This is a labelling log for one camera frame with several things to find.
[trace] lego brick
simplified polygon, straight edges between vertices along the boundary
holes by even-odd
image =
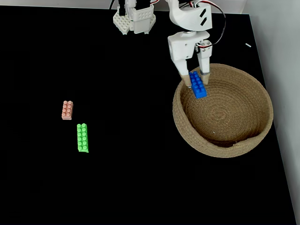
[[[89,152],[88,147],[88,128],[85,123],[77,124],[77,145],[78,151]]]
[[[192,90],[195,94],[195,97],[196,98],[206,97],[207,96],[206,89],[198,73],[196,71],[194,71],[193,73],[190,72],[189,77],[191,78]]]
[[[71,120],[73,114],[73,102],[72,101],[64,101],[64,105],[62,106],[62,114],[61,117],[63,120]]]

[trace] red wire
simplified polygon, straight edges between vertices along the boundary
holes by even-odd
[[[150,3],[150,5],[152,5],[152,4],[154,4],[154,3],[157,3],[157,2],[159,2],[160,0],[156,0],[156,1],[154,1],[154,2],[152,2],[152,3]]]

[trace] black table surface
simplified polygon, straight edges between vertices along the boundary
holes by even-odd
[[[167,12],[155,12],[148,35],[122,35],[114,13],[0,7],[3,77],[19,109],[7,178],[22,180],[22,196],[34,203],[34,210],[15,205],[12,215],[31,211],[37,219],[47,205],[60,214],[85,211],[104,223],[295,224],[274,126],[243,156],[194,150],[172,114],[180,76],[167,37],[182,29]],[[210,41],[223,24],[222,15],[213,14]],[[227,15],[210,61],[244,70],[264,85],[249,15]],[[197,66],[194,54],[188,68]],[[61,119],[64,100],[74,102],[72,120]],[[88,154],[77,150],[78,123],[88,126]],[[89,203],[77,207],[81,196]]]

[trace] woven basket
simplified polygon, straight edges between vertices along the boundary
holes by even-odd
[[[196,99],[178,85],[173,116],[183,139],[197,151],[219,158],[243,155],[267,135],[273,107],[266,89],[251,75],[221,64],[210,65],[207,97]]]

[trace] robotic arm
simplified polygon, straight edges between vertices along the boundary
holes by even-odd
[[[134,33],[144,32],[148,34],[155,23],[153,14],[154,6],[160,0],[119,0],[120,6],[113,18],[113,22],[123,34],[129,30]],[[210,56],[212,44],[207,40],[210,34],[206,31],[212,28],[211,5],[218,7],[208,0],[195,0],[191,8],[179,8],[179,0],[165,0],[170,8],[171,21],[189,31],[176,33],[168,37],[170,55],[185,85],[191,87],[187,59],[192,58],[194,51],[197,52],[201,79],[208,84],[210,76]]]

